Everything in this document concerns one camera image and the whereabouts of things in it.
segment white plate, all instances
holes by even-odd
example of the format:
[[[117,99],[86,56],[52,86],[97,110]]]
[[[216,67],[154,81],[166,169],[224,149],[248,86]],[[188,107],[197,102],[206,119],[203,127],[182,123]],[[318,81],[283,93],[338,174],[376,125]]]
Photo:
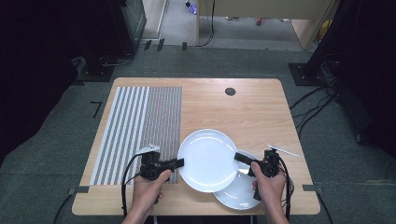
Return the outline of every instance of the white plate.
[[[179,168],[184,181],[201,192],[225,189],[238,172],[234,160],[237,149],[224,133],[203,129],[190,134],[181,144],[178,159],[184,159]]]
[[[238,150],[238,152],[251,159],[256,159],[246,151]],[[233,183],[227,188],[213,193],[222,204],[236,210],[247,210],[259,204],[259,201],[253,198],[254,190],[251,185],[257,178],[248,175],[249,167],[250,166],[239,162],[239,171]]]

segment black circular hole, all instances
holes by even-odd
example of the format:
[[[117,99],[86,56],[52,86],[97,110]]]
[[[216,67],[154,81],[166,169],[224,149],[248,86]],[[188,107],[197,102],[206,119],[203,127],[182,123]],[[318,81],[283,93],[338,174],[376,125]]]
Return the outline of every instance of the black circular hole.
[[[227,95],[229,95],[229,96],[233,96],[233,95],[235,95],[236,94],[236,91],[235,91],[235,89],[234,88],[227,88],[227,89],[225,89],[225,93],[227,94]]]

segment striped mat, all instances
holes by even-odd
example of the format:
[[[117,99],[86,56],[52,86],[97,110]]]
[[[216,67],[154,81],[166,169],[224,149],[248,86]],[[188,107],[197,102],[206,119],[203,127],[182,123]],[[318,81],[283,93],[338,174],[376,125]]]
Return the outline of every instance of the striped mat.
[[[180,119],[181,87],[118,87],[90,185],[120,185],[129,160],[148,144],[160,147],[161,161],[176,158]],[[127,179],[139,168],[137,157]],[[176,170],[169,183],[177,182]]]

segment person's right hand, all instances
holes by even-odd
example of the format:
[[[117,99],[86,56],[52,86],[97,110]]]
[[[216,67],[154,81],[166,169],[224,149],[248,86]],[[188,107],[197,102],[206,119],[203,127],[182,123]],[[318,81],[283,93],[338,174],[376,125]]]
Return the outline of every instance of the person's right hand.
[[[122,222],[123,224],[140,224],[146,221],[154,210],[154,203],[157,197],[160,199],[163,197],[161,188],[171,174],[171,170],[165,170],[153,181],[147,180],[142,176],[137,176],[134,179],[132,206],[127,217]]]
[[[257,162],[253,161],[251,170],[257,177],[254,181],[253,189],[258,188],[262,200],[260,205],[264,211],[268,223],[289,223],[283,213],[282,194],[285,188],[286,176],[284,172],[278,172],[274,177],[267,177],[262,173],[262,169]]]

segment person's left hand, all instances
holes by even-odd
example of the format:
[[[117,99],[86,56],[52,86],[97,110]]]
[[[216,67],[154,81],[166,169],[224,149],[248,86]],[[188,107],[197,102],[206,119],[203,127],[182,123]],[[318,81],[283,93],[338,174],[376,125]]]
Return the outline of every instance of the person's left hand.
[[[170,170],[163,171],[154,181],[137,176],[134,179],[132,207],[122,223],[144,223],[154,210],[154,203],[157,197],[160,199],[163,197],[161,187],[171,174],[172,171]]]

